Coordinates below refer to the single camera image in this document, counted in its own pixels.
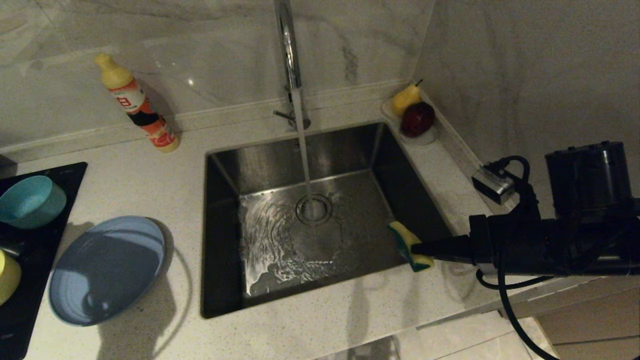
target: yellow bowl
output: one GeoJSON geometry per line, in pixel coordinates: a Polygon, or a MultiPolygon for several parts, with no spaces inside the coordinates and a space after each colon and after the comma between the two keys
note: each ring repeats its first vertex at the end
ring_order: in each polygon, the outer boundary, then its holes
{"type": "Polygon", "coordinates": [[[16,260],[0,249],[0,305],[4,304],[20,283],[22,269],[16,260]]]}

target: white quartz countertop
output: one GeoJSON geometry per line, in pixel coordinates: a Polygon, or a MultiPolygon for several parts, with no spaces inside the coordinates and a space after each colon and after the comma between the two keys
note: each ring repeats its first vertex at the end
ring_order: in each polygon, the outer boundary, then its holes
{"type": "MultiPolygon", "coordinates": [[[[379,101],[365,101],[311,111],[311,131],[380,121],[379,108],[379,101]]],[[[269,117],[188,131],[169,154],[139,140],[19,164],[18,174],[89,164],[58,257],[90,226],[122,215],[157,220],[173,244],[166,273],[150,291],[100,325],[59,321],[45,292],[27,359],[310,359],[499,299],[477,283],[471,266],[436,261],[416,274],[398,266],[202,318],[205,155],[294,136],[286,121],[269,117]]],[[[453,233],[468,232],[469,215],[490,214],[442,144],[405,149],[453,233]]]]}

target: stainless steel sink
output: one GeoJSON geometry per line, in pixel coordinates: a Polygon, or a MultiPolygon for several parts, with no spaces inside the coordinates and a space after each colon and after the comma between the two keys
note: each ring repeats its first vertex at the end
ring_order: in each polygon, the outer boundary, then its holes
{"type": "Polygon", "coordinates": [[[402,264],[394,219],[424,240],[451,236],[385,124],[207,159],[202,316],[212,318],[402,264]]]}

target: drain strainer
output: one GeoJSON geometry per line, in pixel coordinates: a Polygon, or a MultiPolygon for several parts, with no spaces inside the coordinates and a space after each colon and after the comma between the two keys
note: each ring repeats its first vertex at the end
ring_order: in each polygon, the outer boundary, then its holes
{"type": "Polygon", "coordinates": [[[325,196],[313,193],[306,195],[296,205],[296,216],[303,224],[324,224],[331,217],[333,206],[325,196]]]}

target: yellow sponge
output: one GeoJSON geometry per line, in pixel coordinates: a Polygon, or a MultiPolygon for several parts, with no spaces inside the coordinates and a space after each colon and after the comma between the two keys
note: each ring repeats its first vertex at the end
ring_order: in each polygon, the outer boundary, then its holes
{"type": "Polygon", "coordinates": [[[409,264],[413,272],[428,269],[433,266],[433,258],[411,252],[411,246],[421,243],[420,239],[407,229],[403,224],[394,221],[388,225],[389,229],[396,235],[396,247],[409,264]]]}

